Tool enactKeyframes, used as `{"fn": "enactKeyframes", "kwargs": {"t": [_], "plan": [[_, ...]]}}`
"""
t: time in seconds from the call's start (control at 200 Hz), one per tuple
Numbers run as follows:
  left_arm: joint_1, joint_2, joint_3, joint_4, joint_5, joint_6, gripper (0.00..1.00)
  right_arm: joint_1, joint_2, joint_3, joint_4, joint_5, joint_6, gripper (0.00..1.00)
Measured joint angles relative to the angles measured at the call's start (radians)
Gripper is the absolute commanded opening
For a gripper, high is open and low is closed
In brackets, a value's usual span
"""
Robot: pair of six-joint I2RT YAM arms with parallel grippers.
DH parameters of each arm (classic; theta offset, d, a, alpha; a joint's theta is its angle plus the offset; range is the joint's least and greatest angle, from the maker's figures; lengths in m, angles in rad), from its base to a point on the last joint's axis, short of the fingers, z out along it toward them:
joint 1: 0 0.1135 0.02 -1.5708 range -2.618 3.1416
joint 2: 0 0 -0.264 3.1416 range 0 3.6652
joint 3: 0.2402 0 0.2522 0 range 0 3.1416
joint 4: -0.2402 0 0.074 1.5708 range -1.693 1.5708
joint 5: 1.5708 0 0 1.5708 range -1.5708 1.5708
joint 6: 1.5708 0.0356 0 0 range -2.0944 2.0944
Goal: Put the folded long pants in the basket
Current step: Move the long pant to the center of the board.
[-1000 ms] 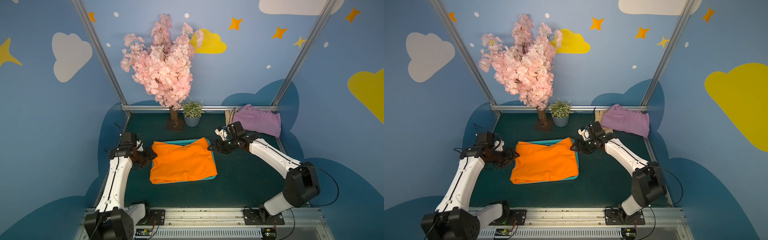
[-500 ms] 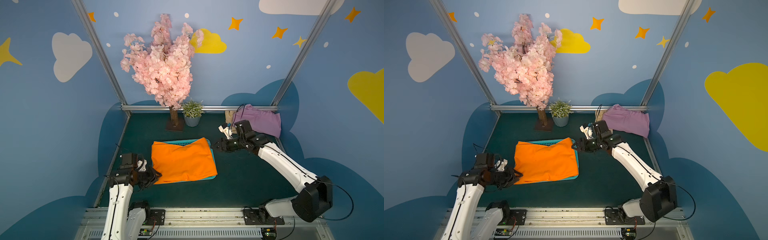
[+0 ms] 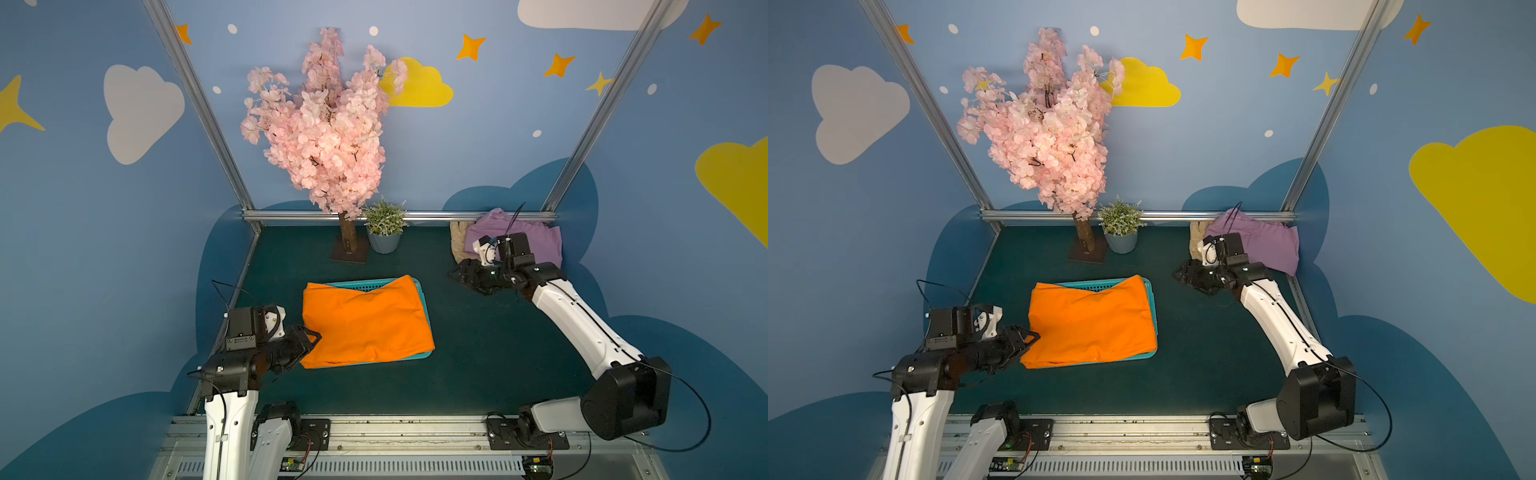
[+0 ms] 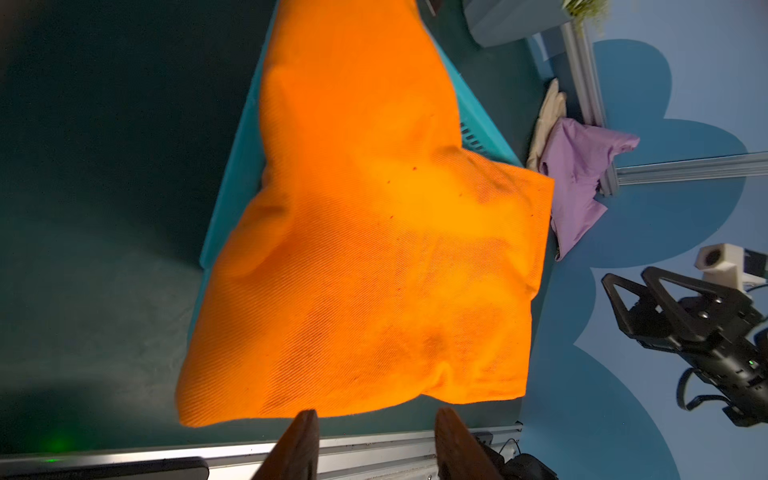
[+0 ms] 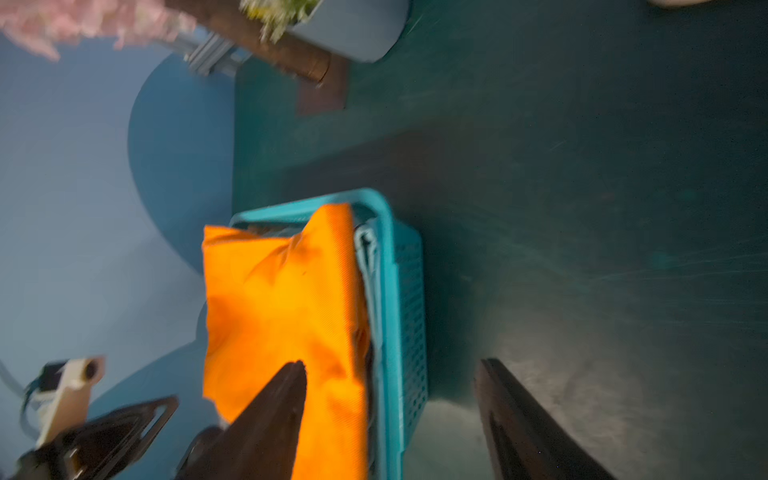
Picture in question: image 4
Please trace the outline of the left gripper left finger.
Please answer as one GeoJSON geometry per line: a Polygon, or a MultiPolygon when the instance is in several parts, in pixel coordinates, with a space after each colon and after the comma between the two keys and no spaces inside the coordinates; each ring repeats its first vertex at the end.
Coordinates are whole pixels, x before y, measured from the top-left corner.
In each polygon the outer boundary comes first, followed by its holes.
{"type": "Polygon", "coordinates": [[[252,480],[315,480],[320,450],[315,410],[301,411],[261,463],[252,480]]]}

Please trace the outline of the teal plastic basket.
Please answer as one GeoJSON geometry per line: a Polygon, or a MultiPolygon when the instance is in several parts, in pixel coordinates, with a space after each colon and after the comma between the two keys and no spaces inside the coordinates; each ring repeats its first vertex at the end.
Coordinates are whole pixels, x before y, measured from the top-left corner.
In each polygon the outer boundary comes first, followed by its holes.
{"type": "MultiPolygon", "coordinates": [[[[519,111],[521,94],[504,82],[523,61],[523,44],[481,49],[469,35],[459,1],[420,1],[419,15],[452,81],[463,146],[495,161],[522,166],[531,116],[519,111]]],[[[260,91],[266,53],[281,3],[272,9],[260,57],[224,169],[199,257],[203,277],[187,333],[191,339],[214,263],[252,198],[260,191],[266,154],[260,134],[260,91]]]]}

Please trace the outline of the purple garment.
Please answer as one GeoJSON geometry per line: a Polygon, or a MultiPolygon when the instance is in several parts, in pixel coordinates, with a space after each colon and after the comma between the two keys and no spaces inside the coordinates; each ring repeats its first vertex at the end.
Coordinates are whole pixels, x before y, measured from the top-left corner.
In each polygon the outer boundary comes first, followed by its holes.
{"type": "Polygon", "coordinates": [[[555,182],[551,226],[561,261],[605,214],[595,199],[603,174],[616,156],[634,151],[640,138],[629,133],[583,125],[571,118],[555,123],[538,171],[555,182]]]}

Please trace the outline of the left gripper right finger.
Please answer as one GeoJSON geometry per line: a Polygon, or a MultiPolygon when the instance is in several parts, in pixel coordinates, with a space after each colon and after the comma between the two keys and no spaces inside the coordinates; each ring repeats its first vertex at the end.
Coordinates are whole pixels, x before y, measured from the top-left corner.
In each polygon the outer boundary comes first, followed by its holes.
{"type": "Polygon", "coordinates": [[[440,479],[502,479],[497,468],[455,410],[449,407],[438,410],[434,432],[440,479]]]}

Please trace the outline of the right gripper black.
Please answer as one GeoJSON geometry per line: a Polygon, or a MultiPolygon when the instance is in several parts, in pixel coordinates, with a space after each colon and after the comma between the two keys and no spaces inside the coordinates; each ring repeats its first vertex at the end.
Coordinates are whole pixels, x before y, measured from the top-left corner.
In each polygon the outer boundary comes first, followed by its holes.
{"type": "Polygon", "coordinates": [[[763,322],[740,290],[658,267],[641,273],[645,284],[608,273],[601,283],[619,329],[642,347],[676,354],[688,368],[675,393],[692,411],[721,402],[737,427],[767,421],[767,331],[747,334],[763,322]]]}

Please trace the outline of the orange pants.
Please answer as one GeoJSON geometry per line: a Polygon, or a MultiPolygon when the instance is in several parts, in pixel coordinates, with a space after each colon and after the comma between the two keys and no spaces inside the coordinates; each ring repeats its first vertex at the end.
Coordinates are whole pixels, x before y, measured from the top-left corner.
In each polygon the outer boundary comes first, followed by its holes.
{"type": "Polygon", "coordinates": [[[412,1],[283,1],[261,191],[220,252],[182,424],[526,392],[554,183],[466,150],[412,1]]]}

